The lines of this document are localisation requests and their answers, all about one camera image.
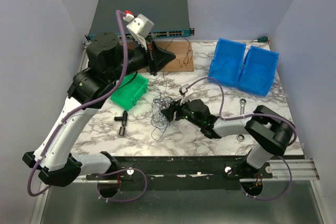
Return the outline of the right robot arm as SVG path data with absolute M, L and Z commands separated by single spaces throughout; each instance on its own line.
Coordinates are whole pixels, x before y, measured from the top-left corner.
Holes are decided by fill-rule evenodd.
M 161 113 L 169 121 L 187 120 L 210 139 L 231 135 L 249 134 L 257 146 L 246 155 L 242 173 L 249 178 L 259 174 L 263 165 L 274 156 L 282 156 L 297 138 L 295 126 L 264 105 L 256 107 L 252 114 L 220 118 L 210 113 L 209 107 L 200 99 L 173 101 Z

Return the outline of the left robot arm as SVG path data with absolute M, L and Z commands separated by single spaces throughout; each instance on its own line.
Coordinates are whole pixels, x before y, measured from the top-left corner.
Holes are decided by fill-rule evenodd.
M 65 187 L 80 175 L 100 174 L 104 179 L 116 175 L 116 163 L 107 152 L 96 155 L 75 155 L 71 149 L 89 120 L 100 110 L 121 75 L 141 69 L 156 75 L 176 56 L 160 48 L 151 37 L 145 44 L 128 50 L 114 33 L 95 36 L 86 48 L 88 67 L 74 77 L 62 112 L 42 145 L 23 156 L 24 163 L 32 170 L 39 170 L 38 177 L 46 185 Z

